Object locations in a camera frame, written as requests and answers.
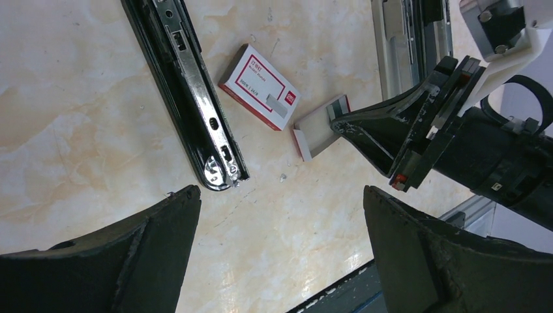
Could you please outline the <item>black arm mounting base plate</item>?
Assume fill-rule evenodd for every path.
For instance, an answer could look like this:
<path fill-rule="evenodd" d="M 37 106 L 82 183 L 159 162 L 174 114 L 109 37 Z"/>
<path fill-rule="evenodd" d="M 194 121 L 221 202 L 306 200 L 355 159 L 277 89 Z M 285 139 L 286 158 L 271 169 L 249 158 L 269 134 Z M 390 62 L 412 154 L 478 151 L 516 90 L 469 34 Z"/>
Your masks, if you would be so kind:
<path fill-rule="evenodd" d="M 376 262 L 360 266 L 290 312 L 387 312 Z"/>

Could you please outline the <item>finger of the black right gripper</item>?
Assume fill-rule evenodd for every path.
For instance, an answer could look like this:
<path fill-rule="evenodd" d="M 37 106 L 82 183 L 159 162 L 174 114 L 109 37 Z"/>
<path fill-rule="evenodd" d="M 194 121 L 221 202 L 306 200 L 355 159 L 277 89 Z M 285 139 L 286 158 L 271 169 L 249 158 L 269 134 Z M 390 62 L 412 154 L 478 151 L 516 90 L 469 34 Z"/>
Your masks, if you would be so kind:
<path fill-rule="evenodd" d="M 404 143 L 425 101 L 434 101 L 437 83 L 433 78 L 393 98 L 336 115 L 331 130 L 350 142 L 385 177 L 392 177 L 404 153 Z"/>

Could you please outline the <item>beige and black stapler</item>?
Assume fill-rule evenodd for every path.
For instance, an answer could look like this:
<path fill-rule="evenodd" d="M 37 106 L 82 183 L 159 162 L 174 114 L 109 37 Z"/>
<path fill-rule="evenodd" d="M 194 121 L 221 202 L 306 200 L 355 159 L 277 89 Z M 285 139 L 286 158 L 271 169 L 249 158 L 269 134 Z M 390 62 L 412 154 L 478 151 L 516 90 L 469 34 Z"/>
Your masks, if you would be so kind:
<path fill-rule="evenodd" d="M 372 18 L 384 100 L 424 80 L 453 55 L 449 2 L 373 0 Z"/>

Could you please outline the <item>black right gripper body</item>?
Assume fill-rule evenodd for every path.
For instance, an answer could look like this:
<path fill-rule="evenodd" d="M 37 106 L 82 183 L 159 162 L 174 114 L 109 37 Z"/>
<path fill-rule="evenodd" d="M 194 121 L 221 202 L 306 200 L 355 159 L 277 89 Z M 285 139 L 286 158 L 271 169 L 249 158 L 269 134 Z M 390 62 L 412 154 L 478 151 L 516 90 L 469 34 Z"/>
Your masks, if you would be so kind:
<path fill-rule="evenodd" d="M 495 112 L 487 99 L 462 111 L 469 93 L 483 75 L 477 59 L 443 58 L 434 69 L 447 82 L 425 80 L 396 97 L 421 110 L 391 168 L 390 184 L 397 190 L 418 187 L 430 170 L 502 206 L 552 228 L 552 95 L 533 79 L 515 75 L 510 83 L 523 86 L 538 100 L 542 119 L 515 121 Z"/>

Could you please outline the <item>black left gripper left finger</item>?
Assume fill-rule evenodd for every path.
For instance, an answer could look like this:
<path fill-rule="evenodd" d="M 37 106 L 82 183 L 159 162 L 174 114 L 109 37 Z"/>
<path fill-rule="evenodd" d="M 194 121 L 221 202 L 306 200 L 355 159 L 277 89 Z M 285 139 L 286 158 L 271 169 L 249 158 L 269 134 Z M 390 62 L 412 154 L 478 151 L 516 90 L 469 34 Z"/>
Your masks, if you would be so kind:
<path fill-rule="evenodd" d="M 201 209 L 190 185 L 47 250 L 1 256 L 2 312 L 175 312 Z"/>

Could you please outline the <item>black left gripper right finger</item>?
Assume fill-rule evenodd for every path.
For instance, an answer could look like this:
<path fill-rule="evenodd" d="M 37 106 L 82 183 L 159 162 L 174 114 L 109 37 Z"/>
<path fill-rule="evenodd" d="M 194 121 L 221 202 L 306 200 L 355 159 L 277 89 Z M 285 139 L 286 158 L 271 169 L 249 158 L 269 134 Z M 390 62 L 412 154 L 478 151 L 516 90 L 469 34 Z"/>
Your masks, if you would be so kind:
<path fill-rule="evenodd" d="M 363 190 L 368 236 L 389 312 L 551 312 L 552 255 L 481 237 Z"/>

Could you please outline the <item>red white staple box sleeve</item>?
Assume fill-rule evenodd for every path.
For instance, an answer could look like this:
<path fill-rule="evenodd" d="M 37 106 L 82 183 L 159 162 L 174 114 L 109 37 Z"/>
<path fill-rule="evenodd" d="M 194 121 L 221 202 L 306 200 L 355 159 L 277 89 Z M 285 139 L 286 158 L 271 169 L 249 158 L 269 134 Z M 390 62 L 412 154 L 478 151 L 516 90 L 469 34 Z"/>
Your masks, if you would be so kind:
<path fill-rule="evenodd" d="M 251 44 L 243 44 L 218 86 L 275 131 L 284 130 L 301 93 Z"/>

